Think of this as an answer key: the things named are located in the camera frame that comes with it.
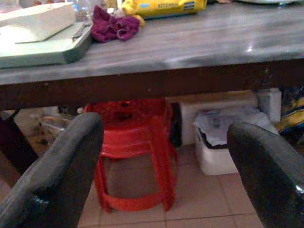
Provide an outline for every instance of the stool leg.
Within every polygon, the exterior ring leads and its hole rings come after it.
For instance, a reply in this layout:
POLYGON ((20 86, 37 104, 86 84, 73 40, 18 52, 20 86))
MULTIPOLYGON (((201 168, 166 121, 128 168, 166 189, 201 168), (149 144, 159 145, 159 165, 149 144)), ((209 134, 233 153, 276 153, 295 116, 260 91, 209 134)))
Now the stool leg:
POLYGON ((172 143, 170 141, 168 141, 168 147, 169 147, 169 151, 170 151, 170 158, 174 159, 175 162, 175 167, 174 167, 174 172, 173 172, 173 176, 172 176, 172 180, 173 180, 173 189, 175 189, 176 183, 177 183, 177 176, 179 173, 179 158, 177 155, 177 152, 174 148, 174 146, 172 145, 172 143))
POLYGON ((108 194, 107 185, 106 185, 106 175, 104 169, 104 158, 100 157, 96 170, 95 170, 95 185, 98 193, 100 206, 108 213, 112 211, 110 205, 106 202, 104 198, 104 193, 108 194))
POLYGON ((173 177, 170 166, 169 146, 166 134, 162 131, 161 122, 158 118, 151 119, 152 135, 152 162, 155 170, 156 180, 163 195, 165 210, 174 203, 175 192, 173 177))

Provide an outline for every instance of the purple cloth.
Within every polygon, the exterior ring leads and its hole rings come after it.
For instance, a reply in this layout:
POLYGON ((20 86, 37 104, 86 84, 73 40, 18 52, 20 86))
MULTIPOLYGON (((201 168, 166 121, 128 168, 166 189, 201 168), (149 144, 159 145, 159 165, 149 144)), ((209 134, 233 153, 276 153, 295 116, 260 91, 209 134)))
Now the purple cloth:
POLYGON ((115 18, 99 6, 95 6, 91 35, 100 43, 117 38, 126 41, 138 32, 139 25, 139 20, 132 16, 115 18))

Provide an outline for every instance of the white tray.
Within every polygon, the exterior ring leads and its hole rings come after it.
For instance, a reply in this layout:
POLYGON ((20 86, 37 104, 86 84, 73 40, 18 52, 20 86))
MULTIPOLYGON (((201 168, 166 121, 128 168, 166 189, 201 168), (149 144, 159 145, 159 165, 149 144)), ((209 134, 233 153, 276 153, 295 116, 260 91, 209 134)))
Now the white tray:
POLYGON ((43 41, 75 22, 73 4, 44 4, 0 14, 0 34, 11 42, 43 41))
POLYGON ((91 27, 78 22, 45 41, 34 43, 5 44, 0 35, 0 68, 75 62, 91 45, 91 27))

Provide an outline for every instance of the yellow package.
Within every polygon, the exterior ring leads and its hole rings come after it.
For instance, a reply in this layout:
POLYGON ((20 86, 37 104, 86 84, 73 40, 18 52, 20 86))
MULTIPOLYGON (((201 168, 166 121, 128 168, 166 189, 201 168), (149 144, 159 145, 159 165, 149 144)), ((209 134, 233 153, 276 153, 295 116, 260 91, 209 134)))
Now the yellow package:
POLYGON ((205 9, 206 4, 207 0, 125 0, 122 9, 126 15, 158 18, 196 13, 205 9))

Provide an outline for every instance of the clutter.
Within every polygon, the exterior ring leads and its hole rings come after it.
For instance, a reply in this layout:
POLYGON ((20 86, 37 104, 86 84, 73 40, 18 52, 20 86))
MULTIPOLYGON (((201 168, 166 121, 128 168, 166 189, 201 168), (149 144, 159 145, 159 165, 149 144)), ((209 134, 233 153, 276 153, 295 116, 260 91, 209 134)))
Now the clutter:
POLYGON ((196 13, 205 9, 206 4, 207 0, 125 0, 122 9, 126 15, 145 19, 196 13))
POLYGON ((134 17, 115 18, 101 7, 96 6, 94 9, 91 35, 93 39, 100 43, 105 43, 117 38, 126 41, 138 32, 139 25, 140 21, 134 17))
POLYGON ((260 90, 256 93, 258 106, 272 123, 281 121, 282 93, 278 88, 260 90))
POLYGON ((91 22, 94 8, 91 6, 90 0, 67 0, 73 3, 73 8, 77 22, 91 22))
MULTIPOLYGON (((5 111, 3 113, 13 114, 14 111, 5 111)), ((14 118, 18 128, 25 137, 32 137, 39 134, 38 119, 43 116, 43 108, 22 109, 14 118)))
POLYGON ((52 144, 55 139, 69 126, 72 119, 61 116, 43 116, 40 119, 40 127, 48 144, 52 144))

